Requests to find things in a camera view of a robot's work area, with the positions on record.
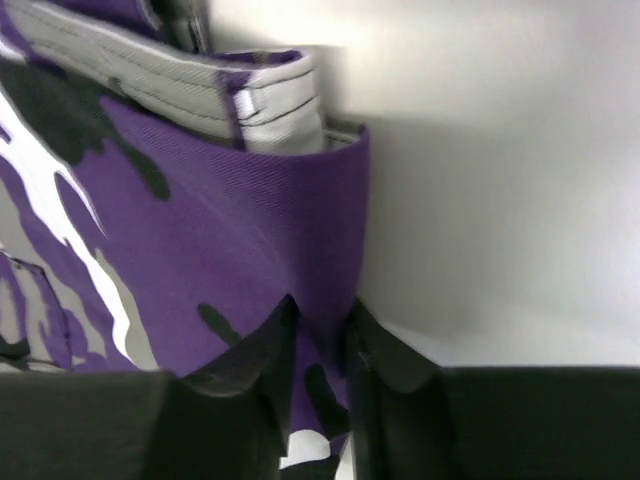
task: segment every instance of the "stitching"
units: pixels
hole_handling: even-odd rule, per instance
[[[28,10],[25,10],[25,9],[23,9],[23,8],[20,8],[20,7],[18,7],[18,6],[12,5],[12,4],[7,4],[7,8],[8,8],[9,10],[16,10],[16,11],[18,11],[18,12],[20,12],[20,13],[22,13],[22,14],[24,14],[24,15],[28,16],[28,17],[31,17],[31,18],[32,18],[32,19],[34,19],[36,22],[40,22],[41,24],[46,25],[46,26],[48,26],[48,27],[50,27],[50,28],[53,28],[54,30],[57,30],[57,31],[59,31],[59,32],[67,33],[67,34],[69,34],[69,35],[71,35],[71,36],[73,36],[73,37],[75,37],[75,38],[77,38],[77,39],[81,39],[81,38],[82,38],[82,37],[81,37],[81,36],[79,36],[76,32],[74,32],[74,31],[72,31],[72,30],[68,30],[68,29],[67,29],[67,28],[65,28],[65,27],[61,27],[60,25],[56,25],[56,24],[53,24],[53,23],[51,23],[51,22],[48,22],[47,20],[43,19],[42,17],[38,16],[37,14],[35,14],[35,13],[33,13],[33,12],[30,12],[30,11],[28,11]],[[106,45],[104,45],[104,44],[100,44],[100,48],[104,48],[105,50],[107,50],[107,51],[109,51],[109,52],[113,53],[114,55],[117,55],[117,56],[118,56],[118,57],[120,57],[121,59],[123,59],[123,60],[125,60],[125,61],[127,61],[127,62],[129,62],[129,63],[132,63],[132,64],[134,64],[134,65],[136,65],[136,66],[140,67],[141,69],[143,69],[143,70],[145,70],[145,71],[147,71],[147,72],[149,72],[149,73],[155,73],[156,75],[160,75],[160,76],[162,76],[162,77],[169,78],[169,79],[174,80],[174,81],[179,82],[179,83],[184,83],[184,84],[187,84],[187,85],[193,85],[193,86],[203,87],[203,88],[206,88],[206,89],[215,90],[215,88],[214,88],[214,87],[212,87],[212,86],[210,86],[210,85],[206,85],[206,84],[202,84],[202,83],[195,83],[195,82],[191,82],[191,81],[188,81],[188,80],[183,80],[183,79],[181,79],[181,78],[171,77],[171,76],[169,76],[169,75],[166,75],[166,74],[165,74],[165,73],[163,73],[163,72],[158,72],[158,71],[155,71],[155,70],[153,70],[153,69],[150,69],[150,68],[149,68],[148,66],[146,66],[146,65],[142,65],[142,64],[140,64],[140,63],[138,63],[138,62],[135,62],[135,61],[133,61],[133,60],[131,60],[131,59],[126,58],[126,57],[125,57],[125,56],[123,56],[121,53],[119,53],[119,52],[117,52],[117,51],[115,51],[115,50],[113,50],[113,49],[111,49],[111,48],[107,47],[107,46],[106,46]],[[217,66],[217,65],[207,65],[207,66],[206,66],[206,68],[211,68],[211,69],[212,69],[212,70],[214,70],[214,71],[226,71],[223,67],[219,67],[219,66]],[[246,89],[246,90],[262,90],[262,89],[264,89],[264,88],[271,87],[271,86],[273,86],[273,85],[278,85],[278,84],[280,84],[280,83],[286,83],[286,82],[290,82],[290,81],[293,81],[293,80],[297,80],[297,79],[299,79],[299,78],[302,78],[302,77],[304,77],[304,76],[306,76],[306,75],[309,75],[309,74],[313,73],[313,71],[314,71],[314,69],[311,69],[311,70],[309,70],[309,71],[307,71],[307,72],[304,72],[304,73],[301,73],[301,74],[295,75],[295,76],[293,76],[293,77],[282,78],[282,79],[275,80],[275,81],[273,81],[273,82],[271,82],[271,83],[267,83],[267,84],[264,84],[264,85],[257,85],[257,86],[253,86],[253,87],[246,87],[245,89]]]
[[[249,86],[249,87],[245,87],[244,89],[245,89],[245,90],[263,90],[263,89],[265,89],[265,88],[267,88],[267,87],[272,87],[273,85],[279,85],[279,84],[281,84],[281,83],[286,83],[286,82],[290,82],[290,81],[292,81],[292,80],[297,80],[297,79],[299,79],[299,78],[306,77],[307,75],[312,74],[314,71],[315,71],[315,69],[313,69],[313,68],[312,68],[311,70],[307,70],[307,71],[306,71],[306,72],[304,72],[304,73],[299,73],[298,75],[295,75],[295,76],[293,76],[293,77],[288,77],[288,78],[284,78],[284,79],[274,80],[274,81],[273,81],[273,82],[271,82],[271,83],[265,83],[264,85],[257,85],[257,86],[255,86],[255,87]]]
[[[264,126],[264,125],[268,125],[268,124],[270,124],[270,123],[273,123],[273,122],[275,122],[276,120],[280,120],[281,118],[286,117],[287,115],[290,115],[290,114],[292,114],[292,113],[294,113],[294,112],[297,112],[297,111],[298,111],[298,110],[300,110],[301,108],[303,108],[303,107],[307,106],[309,103],[311,103],[311,102],[312,102],[313,100],[315,100],[316,98],[318,98],[318,96],[317,96],[317,95],[314,95],[314,96],[313,96],[313,97],[311,97],[310,99],[305,100],[302,104],[300,104],[300,105],[298,105],[297,107],[295,107],[295,108],[293,108],[293,109],[289,110],[288,112],[281,113],[280,115],[277,115],[277,116],[275,116],[275,117],[273,117],[273,118],[270,118],[269,120],[265,120],[265,121],[263,121],[263,122],[261,122],[261,123],[256,123],[256,124],[254,124],[254,125],[242,125],[242,128],[262,127],[262,126]]]

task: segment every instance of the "black camouflage spot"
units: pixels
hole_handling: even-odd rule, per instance
[[[198,305],[198,315],[204,320],[209,329],[230,347],[237,345],[242,340],[242,337],[233,329],[229,320],[208,303]]]
[[[6,130],[4,128],[2,128],[2,126],[0,125],[0,139],[4,140],[7,143],[11,142],[11,137],[9,136],[9,134],[6,132]]]
[[[281,480],[333,480],[340,464],[337,455],[324,460],[299,463],[280,472]]]
[[[0,335],[0,357],[17,360],[26,357],[29,353],[31,350],[26,338],[17,343],[9,343]]]
[[[0,83],[20,115],[62,160],[78,165],[87,150],[104,153],[104,140],[109,139],[120,147],[153,196],[169,199],[166,177],[151,158],[120,135],[102,109],[100,99],[114,97],[107,88],[75,74],[64,79],[7,61],[0,62]]]
[[[331,440],[350,430],[349,413],[338,403],[324,369],[317,363],[307,368],[304,387],[311,399],[325,436]]]

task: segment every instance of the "seam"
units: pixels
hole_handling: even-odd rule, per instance
[[[47,276],[47,272],[44,270],[44,268],[42,268],[41,266],[36,265],[34,263],[26,262],[24,260],[20,260],[19,258],[15,258],[15,257],[8,257],[8,258],[16,266],[24,268],[25,270],[29,271],[31,275],[39,276],[40,279],[42,280],[42,282],[44,283],[44,286],[48,290],[48,293],[51,295],[51,298],[55,302],[55,307],[54,308],[55,308],[56,314],[57,314],[56,317],[58,318],[58,321],[60,322],[60,327],[61,327],[62,333],[64,335],[64,344],[65,344],[65,347],[66,347],[66,350],[67,350],[67,356],[68,356],[67,360],[68,360],[68,363],[70,365],[70,371],[73,371],[73,349],[71,348],[71,335],[70,335],[70,329],[69,329],[69,319],[67,318],[67,315],[64,312],[64,308],[62,308],[62,304],[60,303],[60,299],[58,298],[58,295],[56,294],[56,291],[51,286],[51,282],[49,281],[49,277]]]
[[[312,68],[311,70],[307,70],[306,72],[299,73],[299,74],[297,74],[297,75],[295,75],[293,77],[287,77],[287,78],[274,80],[273,82],[265,83],[263,85],[248,86],[248,87],[245,87],[244,89],[245,90],[264,90],[267,87],[272,87],[274,85],[280,85],[281,83],[291,82],[293,80],[298,80],[299,78],[306,77],[307,75],[311,75],[314,71],[315,71],[315,69]]]
[[[297,107],[285,112],[285,113],[281,113],[273,118],[270,118],[269,120],[265,120],[263,122],[260,123],[256,123],[253,125],[242,125],[242,128],[253,128],[253,127],[263,127],[264,125],[268,125],[270,123],[273,123],[277,120],[280,120],[281,118],[286,117],[287,115],[290,115],[294,112],[297,112],[298,110],[306,107],[308,104],[310,104],[312,101],[314,101],[316,98],[318,98],[317,95],[314,95],[313,97],[309,98],[308,100],[305,100],[303,103],[301,103],[300,105],[298,105]]]

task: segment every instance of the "purple fabric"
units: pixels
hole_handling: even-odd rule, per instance
[[[154,35],[137,0],[56,3]],[[13,35],[15,46],[34,58],[2,12],[3,33]],[[242,61],[242,55],[220,58]],[[265,62],[298,58],[298,52],[278,52]],[[0,81],[24,122],[69,166],[73,181],[90,198],[100,226],[69,179],[55,177],[55,200],[62,203],[90,256],[117,277],[121,298],[132,299],[128,313],[148,337],[157,367],[178,375],[197,370],[236,338],[252,333],[290,294],[302,313],[292,427],[322,432],[325,426],[309,393],[308,374],[322,365],[323,379],[326,376],[333,389],[329,400],[345,405],[338,358],[363,261],[368,132],[363,130],[351,145],[316,154],[250,153],[243,151],[239,125],[231,125],[233,148],[226,148],[131,106],[98,85],[72,85],[24,67],[3,64],[3,69]],[[250,75],[214,79],[225,85],[231,119],[237,120],[233,97]],[[0,141],[10,139],[10,127],[0,129]],[[34,156],[30,161],[35,165],[51,160]],[[114,317],[87,265],[34,211],[27,188],[33,179],[0,157],[0,180],[19,212],[19,226],[12,228],[24,232],[32,256],[81,299],[81,305],[56,304],[58,292],[47,278],[36,279],[48,305],[52,328],[44,337],[55,363],[82,372],[138,369],[115,345]],[[12,286],[24,322],[28,299],[2,258],[0,280]],[[203,312],[213,307],[228,321],[227,330],[214,331],[203,319]],[[88,335],[85,316],[97,340]],[[331,448],[337,453],[340,443]]]
[[[336,345],[362,267],[368,133],[339,153],[270,156],[213,146],[113,100],[102,104],[124,138],[176,188],[188,188],[190,204],[213,214],[212,233],[233,236],[234,245],[216,242],[226,250],[224,261],[245,264],[248,278],[271,277],[294,296],[318,343]],[[94,174],[85,182],[93,191],[102,179]]]

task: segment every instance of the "white surface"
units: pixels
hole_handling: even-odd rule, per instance
[[[640,3],[215,0],[374,131],[362,288],[444,364],[640,364]]]

